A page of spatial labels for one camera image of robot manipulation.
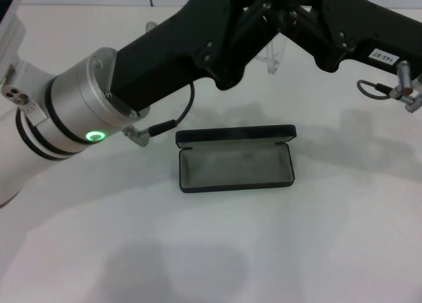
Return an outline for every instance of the label sticker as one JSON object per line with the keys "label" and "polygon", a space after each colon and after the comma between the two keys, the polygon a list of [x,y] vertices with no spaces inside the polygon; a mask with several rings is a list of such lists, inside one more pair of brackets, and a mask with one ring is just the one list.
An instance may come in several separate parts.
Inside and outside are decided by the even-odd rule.
{"label": "label sticker", "polygon": [[381,51],[380,49],[374,49],[374,51],[369,55],[369,58],[376,59],[377,61],[394,65],[400,57],[393,54],[389,54],[386,51]]}

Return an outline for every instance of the screw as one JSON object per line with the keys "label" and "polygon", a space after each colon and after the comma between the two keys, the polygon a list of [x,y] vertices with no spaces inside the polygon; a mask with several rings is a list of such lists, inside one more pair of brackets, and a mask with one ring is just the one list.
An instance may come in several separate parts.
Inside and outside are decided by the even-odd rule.
{"label": "screw", "polygon": [[103,67],[103,62],[101,61],[101,59],[99,58],[94,58],[94,66],[97,68],[102,68]]}
{"label": "screw", "polygon": [[104,96],[105,96],[105,98],[106,98],[107,100],[110,100],[110,99],[111,99],[111,93],[110,93],[110,91],[105,91],[105,92],[104,92]]}
{"label": "screw", "polygon": [[349,46],[351,47],[351,49],[355,49],[356,48],[356,40],[354,38],[351,38],[349,40]]}

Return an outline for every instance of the black rubber ring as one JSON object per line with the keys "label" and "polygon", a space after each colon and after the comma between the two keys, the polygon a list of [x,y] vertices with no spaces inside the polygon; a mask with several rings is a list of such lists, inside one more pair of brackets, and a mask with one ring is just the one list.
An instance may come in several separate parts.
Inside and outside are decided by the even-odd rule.
{"label": "black rubber ring", "polygon": [[36,153],[40,157],[46,160],[50,160],[50,161],[63,161],[67,159],[67,158],[57,158],[57,157],[50,156],[47,153],[44,153],[40,148],[38,148],[31,142],[28,135],[26,135],[24,127],[22,125],[22,120],[20,119],[20,109],[16,111],[16,127],[18,128],[19,135],[24,141],[24,143],[30,148],[30,150],[32,150],[34,153]]}
{"label": "black rubber ring", "polygon": [[57,126],[57,128],[70,140],[73,142],[83,144],[83,145],[92,145],[92,142],[87,140],[83,140],[79,138],[77,135],[73,134],[61,121],[60,118],[57,116],[55,109],[53,107],[53,101],[51,100],[51,88],[53,87],[54,80],[51,80],[47,86],[47,90],[45,91],[45,107],[47,108],[47,112],[50,115],[50,119],[53,123]]}
{"label": "black rubber ring", "polygon": [[81,152],[81,151],[78,151],[76,153],[71,153],[68,151],[60,150],[59,148],[50,144],[48,140],[46,140],[44,136],[41,135],[40,131],[34,125],[32,125],[31,121],[29,121],[28,118],[26,118],[26,122],[28,123],[29,129],[31,130],[32,135],[34,135],[37,141],[39,141],[40,144],[44,146],[45,148],[47,148],[49,151],[56,153],[58,155],[71,155],[71,156],[76,155],[77,153]]}

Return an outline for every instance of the white table surface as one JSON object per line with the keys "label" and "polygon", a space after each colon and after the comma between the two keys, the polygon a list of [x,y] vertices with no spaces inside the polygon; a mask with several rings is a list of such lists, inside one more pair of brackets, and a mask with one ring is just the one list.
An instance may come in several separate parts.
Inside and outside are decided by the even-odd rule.
{"label": "white table surface", "polygon": [[[22,7],[20,55],[58,74],[175,11]],[[421,302],[422,119],[360,78],[396,83],[353,61],[327,74],[289,42],[275,76],[253,61],[228,92],[197,82],[181,129],[297,125],[291,188],[185,195],[175,132],[146,149],[118,134],[39,175],[0,211],[0,302]]]}

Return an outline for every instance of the green led ring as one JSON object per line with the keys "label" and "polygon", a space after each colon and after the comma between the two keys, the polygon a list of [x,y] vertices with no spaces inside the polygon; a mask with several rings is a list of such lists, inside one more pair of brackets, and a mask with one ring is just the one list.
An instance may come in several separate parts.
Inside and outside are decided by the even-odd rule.
{"label": "green led ring", "polygon": [[106,138],[106,134],[104,134],[103,132],[94,130],[92,132],[89,132],[85,137],[90,142],[99,142],[100,140],[103,140],[104,138]]}

